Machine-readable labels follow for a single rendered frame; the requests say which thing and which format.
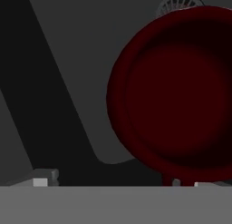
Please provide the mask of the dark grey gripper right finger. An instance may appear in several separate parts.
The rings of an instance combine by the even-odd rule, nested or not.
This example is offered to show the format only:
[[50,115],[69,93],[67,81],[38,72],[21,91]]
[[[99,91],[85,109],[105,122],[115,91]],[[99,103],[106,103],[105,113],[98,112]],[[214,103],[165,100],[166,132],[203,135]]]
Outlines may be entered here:
[[[180,180],[172,180],[172,186],[180,186]],[[232,186],[232,180],[216,181],[216,182],[195,182],[194,187],[202,186]]]

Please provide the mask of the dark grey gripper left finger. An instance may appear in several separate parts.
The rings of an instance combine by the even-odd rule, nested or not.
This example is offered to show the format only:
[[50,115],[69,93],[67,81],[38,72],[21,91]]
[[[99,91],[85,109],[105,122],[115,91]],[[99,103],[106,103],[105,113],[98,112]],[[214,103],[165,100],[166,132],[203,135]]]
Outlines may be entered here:
[[21,179],[8,181],[5,186],[13,187],[53,187],[59,185],[57,169],[35,169]]

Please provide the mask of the dark red bowl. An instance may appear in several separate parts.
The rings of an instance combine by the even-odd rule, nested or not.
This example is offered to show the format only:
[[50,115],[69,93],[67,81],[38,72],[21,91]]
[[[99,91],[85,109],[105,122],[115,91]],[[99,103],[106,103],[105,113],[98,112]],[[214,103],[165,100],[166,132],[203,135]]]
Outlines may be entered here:
[[149,168],[185,185],[232,179],[232,10],[198,6],[138,31],[112,67],[111,127]]

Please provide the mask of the dark grey sink basin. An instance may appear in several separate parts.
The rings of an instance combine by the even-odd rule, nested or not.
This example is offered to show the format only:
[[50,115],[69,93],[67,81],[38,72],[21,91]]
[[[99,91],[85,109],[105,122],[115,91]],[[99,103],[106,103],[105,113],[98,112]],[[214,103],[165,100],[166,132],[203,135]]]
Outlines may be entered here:
[[122,145],[107,113],[111,70],[146,0],[0,0],[0,93],[19,146],[6,180],[57,169],[62,186],[169,186]]

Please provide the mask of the round metal sink drain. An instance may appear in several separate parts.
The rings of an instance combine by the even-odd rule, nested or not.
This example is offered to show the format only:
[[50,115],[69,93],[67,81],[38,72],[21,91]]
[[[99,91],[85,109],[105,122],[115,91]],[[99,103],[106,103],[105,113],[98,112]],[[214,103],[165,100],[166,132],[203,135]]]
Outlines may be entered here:
[[204,5],[202,0],[161,0],[156,10],[156,17],[159,18],[177,10]]

